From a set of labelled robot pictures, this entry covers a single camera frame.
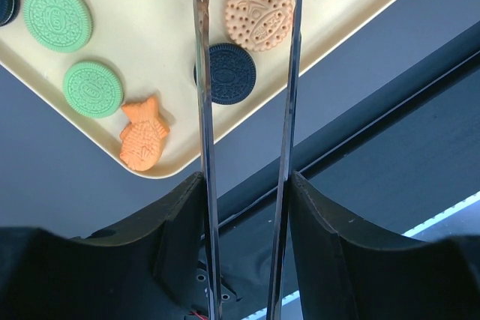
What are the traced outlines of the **orange fish cookie left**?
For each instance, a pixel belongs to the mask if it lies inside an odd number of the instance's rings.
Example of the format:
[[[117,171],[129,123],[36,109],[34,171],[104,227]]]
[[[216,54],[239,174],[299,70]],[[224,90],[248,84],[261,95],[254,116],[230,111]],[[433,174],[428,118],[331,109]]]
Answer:
[[[160,117],[159,101],[152,95],[143,102],[123,104],[121,110],[129,123],[119,136],[119,157],[129,169],[149,170],[161,158],[164,139],[170,132]]]

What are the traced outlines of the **green cookie lower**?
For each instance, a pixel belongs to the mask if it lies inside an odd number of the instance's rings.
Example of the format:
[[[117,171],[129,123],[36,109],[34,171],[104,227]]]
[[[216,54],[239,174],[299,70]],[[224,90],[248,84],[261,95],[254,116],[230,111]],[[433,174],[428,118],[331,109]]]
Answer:
[[[64,75],[62,91],[68,105],[87,118],[105,118],[122,104],[121,80],[98,61],[80,61]]]

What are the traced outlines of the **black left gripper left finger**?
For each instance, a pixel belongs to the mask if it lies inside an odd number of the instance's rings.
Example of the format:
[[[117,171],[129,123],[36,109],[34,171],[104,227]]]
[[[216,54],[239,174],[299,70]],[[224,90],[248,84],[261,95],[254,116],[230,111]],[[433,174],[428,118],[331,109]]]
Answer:
[[[206,189],[196,172],[87,238],[1,229],[3,319],[183,319],[197,276]]]

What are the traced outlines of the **green cookie upper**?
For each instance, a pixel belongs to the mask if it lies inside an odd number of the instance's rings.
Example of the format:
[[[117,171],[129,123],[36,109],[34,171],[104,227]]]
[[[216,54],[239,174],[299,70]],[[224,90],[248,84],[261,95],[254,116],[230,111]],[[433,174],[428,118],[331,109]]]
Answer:
[[[92,15],[83,0],[25,0],[22,15],[30,35],[52,51],[76,52],[92,35]]]

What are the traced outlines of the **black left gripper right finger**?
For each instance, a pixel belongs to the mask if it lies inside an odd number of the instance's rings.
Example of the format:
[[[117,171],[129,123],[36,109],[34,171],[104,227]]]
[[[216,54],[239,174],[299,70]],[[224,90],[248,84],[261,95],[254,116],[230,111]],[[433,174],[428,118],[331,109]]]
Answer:
[[[289,221],[306,319],[477,319],[479,237],[418,241],[290,183]]]

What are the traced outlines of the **yellow serving tray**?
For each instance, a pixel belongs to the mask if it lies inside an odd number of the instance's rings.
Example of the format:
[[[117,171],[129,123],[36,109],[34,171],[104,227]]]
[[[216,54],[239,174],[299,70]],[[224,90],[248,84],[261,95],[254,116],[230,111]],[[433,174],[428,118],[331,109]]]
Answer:
[[[95,60],[122,80],[124,99],[155,94],[170,126],[163,155],[145,178],[168,178],[200,155],[193,69],[193,0],[84,0],[93,18],[89,42],[74,53],[54,52],[28,32],[22,17],[1,28],[1,65],[111,158],[119,156],[122,112],[90,119],[62,94],[65,72]],[[300,70],[306,72],[397,0],[303,0]]]

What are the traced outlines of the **green cookie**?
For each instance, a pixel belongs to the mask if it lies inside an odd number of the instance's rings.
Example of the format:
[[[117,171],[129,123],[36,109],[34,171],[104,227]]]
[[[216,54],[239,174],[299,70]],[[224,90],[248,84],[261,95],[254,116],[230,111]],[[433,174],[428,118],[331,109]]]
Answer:
[[[122,104],[121,80],[98,61],[80,61],[64,75],[62,91],[68,105],[87,118],[105,118]]]
[[[30,35],[52,51],[76,52],[92,35],[92,15],[83,0],[25,0],[22,15]]]

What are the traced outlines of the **tan dotted round cookie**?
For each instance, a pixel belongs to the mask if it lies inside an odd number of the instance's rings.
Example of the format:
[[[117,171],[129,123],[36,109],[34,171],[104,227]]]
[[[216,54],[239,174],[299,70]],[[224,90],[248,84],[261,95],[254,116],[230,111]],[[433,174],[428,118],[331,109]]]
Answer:
[[[292,0],[228,0],[225,25],[231,40],[253,52],[276,47],[293,23]]]

